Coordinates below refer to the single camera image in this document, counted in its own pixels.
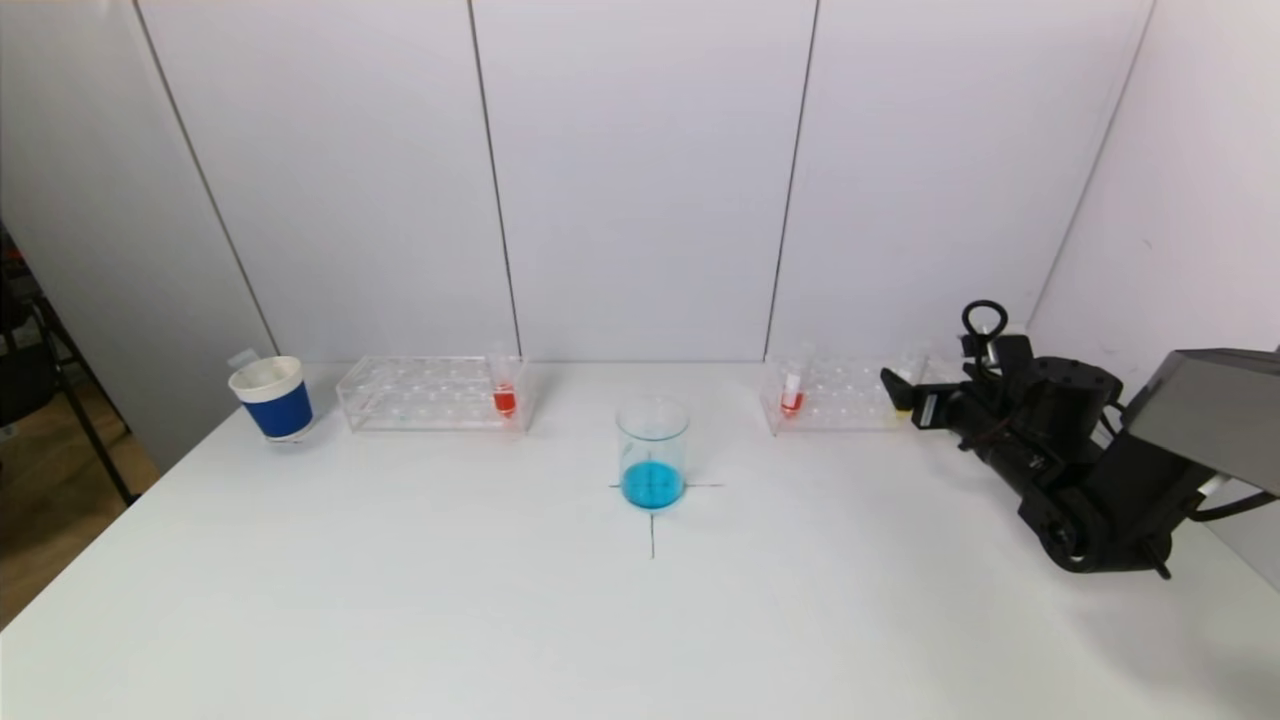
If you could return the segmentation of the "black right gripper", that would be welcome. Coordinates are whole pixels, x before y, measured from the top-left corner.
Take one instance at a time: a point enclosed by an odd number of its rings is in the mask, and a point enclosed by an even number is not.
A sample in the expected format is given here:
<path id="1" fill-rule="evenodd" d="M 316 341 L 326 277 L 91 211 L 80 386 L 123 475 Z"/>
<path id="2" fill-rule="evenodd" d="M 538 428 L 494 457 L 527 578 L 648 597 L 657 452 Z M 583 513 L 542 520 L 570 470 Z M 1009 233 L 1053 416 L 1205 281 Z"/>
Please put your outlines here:
<path id="1" fill-rule="evenodd" d="M 959 448 L 974 455 L 992 455 L 998 441 L 998 405 L 993 386 L 984 382 L 914 386 L 891 368 L 879 370 L 879 380 L 896 411 L 911 411 L 920 430 L 950 430 L 960 438 Z"/>

